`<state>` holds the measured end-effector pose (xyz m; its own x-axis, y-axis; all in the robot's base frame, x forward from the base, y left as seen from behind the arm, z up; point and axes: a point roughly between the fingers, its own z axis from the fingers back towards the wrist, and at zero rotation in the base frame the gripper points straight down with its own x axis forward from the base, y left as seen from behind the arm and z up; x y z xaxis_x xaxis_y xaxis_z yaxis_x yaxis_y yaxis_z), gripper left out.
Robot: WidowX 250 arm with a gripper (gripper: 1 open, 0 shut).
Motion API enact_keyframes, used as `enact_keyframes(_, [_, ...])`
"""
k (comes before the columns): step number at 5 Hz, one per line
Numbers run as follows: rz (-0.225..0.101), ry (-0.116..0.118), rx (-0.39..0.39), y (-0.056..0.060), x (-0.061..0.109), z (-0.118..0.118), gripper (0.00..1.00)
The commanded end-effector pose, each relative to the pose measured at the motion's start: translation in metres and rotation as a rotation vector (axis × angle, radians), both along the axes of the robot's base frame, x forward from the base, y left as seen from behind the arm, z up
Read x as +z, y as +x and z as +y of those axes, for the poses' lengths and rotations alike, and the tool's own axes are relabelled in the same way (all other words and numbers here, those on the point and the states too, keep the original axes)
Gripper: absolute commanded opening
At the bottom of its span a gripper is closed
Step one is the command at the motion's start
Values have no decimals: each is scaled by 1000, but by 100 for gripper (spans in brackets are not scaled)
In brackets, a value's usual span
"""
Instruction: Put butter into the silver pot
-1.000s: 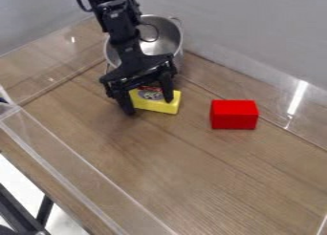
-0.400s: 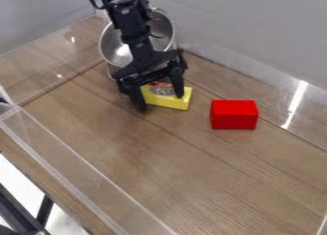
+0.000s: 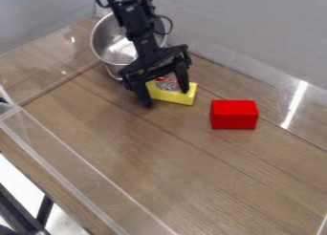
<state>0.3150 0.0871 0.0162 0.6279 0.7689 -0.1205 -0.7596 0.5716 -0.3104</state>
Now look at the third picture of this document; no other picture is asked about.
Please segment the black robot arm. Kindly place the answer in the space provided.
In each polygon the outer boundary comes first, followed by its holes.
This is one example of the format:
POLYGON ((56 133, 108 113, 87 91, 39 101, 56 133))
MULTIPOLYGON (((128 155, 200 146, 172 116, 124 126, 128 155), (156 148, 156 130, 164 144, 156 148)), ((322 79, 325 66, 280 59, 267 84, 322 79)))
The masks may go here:
POLYGON ((152 0, 95 0, 106 9, 111 8, 114 17, 122 28, 126 29, 127 39, 134 43, 136 59, 119 72, 123 84, 135 93, 146 107, 152 106, 152 98, 146 83, 160 76, 175 74, 182 92, 191 88, 188 68, 192 59, 188 54, 188 45, 162 47, 156 34, 155 19, 163 18, 155 12, 152 0))

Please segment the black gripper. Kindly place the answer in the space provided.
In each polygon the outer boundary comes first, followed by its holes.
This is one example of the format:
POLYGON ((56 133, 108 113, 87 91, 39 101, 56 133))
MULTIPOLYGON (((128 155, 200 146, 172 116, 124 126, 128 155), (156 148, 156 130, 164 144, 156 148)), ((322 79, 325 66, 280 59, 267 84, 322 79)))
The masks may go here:
POLYGON ((163 75, 174 73, 182 92, 190 90, 188 68, 192 60, 186 44, 162 47, 152 32, 142 35, 128 34, 128 40, 134 42, 138 58, 119 71, 124 86, 134 91, 138 100, 146 107, 152 106, 152 98, 147 88, 147 82, 163 75))

